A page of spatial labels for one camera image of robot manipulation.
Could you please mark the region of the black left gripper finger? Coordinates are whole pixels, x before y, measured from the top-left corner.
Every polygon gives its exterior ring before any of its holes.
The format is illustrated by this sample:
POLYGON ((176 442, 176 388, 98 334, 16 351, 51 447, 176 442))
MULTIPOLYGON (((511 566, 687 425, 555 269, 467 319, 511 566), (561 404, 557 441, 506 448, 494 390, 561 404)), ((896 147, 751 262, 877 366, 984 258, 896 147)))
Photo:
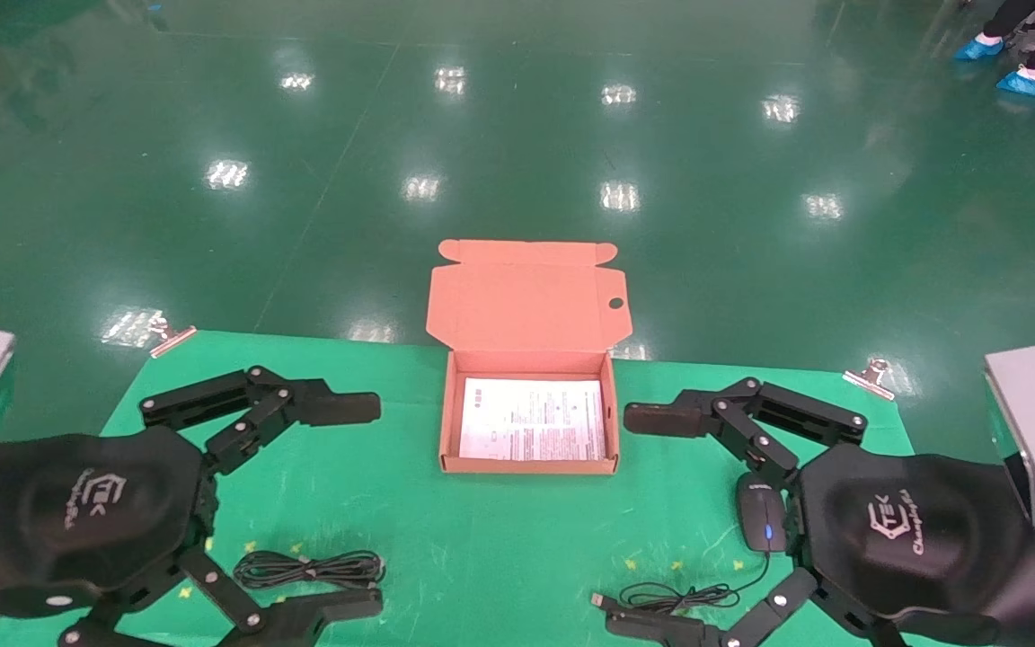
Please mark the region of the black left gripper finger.
POLYGON ((330 624, 381 614, 377 586, 382 562, 369 555, 376 574, 337 592, 283 599, 262 607, 204 548, 87 550, 60 560, 60 585, 75 593, 87 614, 60 636, 62 646, 153 646, 143 636, 120 633, 122 618, 156 602, 185 579, 214 602, 231 624, 221 646, 314 646, 330 624))
POLYGON ((212 474, 228 475, 296 423, 369 423, 381 417, 382 409, 373 392, 341 394, 321 378, 286 378, 252 366, 152 394, 141 402, 140 412, 148 429, 175 431, 235 415, 233 422, 207 439, 204 454, 212 474))

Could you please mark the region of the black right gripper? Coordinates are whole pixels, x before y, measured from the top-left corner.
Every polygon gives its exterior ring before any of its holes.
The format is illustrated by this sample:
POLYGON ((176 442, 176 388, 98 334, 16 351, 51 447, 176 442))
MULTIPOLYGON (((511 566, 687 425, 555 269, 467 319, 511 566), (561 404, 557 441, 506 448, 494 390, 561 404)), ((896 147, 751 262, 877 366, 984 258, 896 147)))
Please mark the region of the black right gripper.
POLYGON ((793 558, 849 633, 1035 646, 1035 527, 1002 467, 842 445, 792 487, 793 558))

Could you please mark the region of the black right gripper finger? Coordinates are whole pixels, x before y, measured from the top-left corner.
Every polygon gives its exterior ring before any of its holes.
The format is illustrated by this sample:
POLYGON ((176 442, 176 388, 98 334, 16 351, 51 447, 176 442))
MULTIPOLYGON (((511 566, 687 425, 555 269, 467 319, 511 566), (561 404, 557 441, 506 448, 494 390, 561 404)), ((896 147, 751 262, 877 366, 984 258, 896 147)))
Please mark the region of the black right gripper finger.
POLYGON ((718 392, 685 389, 670 403, 629 403, 624 427, 633 434, 714 438, 768 486, 790 486, 800 460, 768 433, 774 427, 826 448, 863 442, 867 419, 783 386, 744 377, 718 392))
POLYGON ((842 630, 874 646, 896 644, 895 636, 883 638, 887 634, 883 627, 896 615, 895 578, 871 578, 857 586, 845 586, 828 579, 817 581, 812 572, 802 568, 789 574, 730 629, 607 598, 607 630, 661 646, 761 646, 808 602, 821 607, 842 630))

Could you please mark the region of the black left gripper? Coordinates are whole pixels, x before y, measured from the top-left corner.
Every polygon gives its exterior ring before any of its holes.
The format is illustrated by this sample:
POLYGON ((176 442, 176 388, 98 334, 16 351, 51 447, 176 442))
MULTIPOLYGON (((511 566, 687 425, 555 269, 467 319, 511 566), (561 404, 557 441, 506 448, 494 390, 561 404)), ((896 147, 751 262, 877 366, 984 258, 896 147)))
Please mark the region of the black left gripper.
POLYGON ((206 459, 173 431, 0 443, 0 616, 139 613, 181 584, 215 511, 206 459))

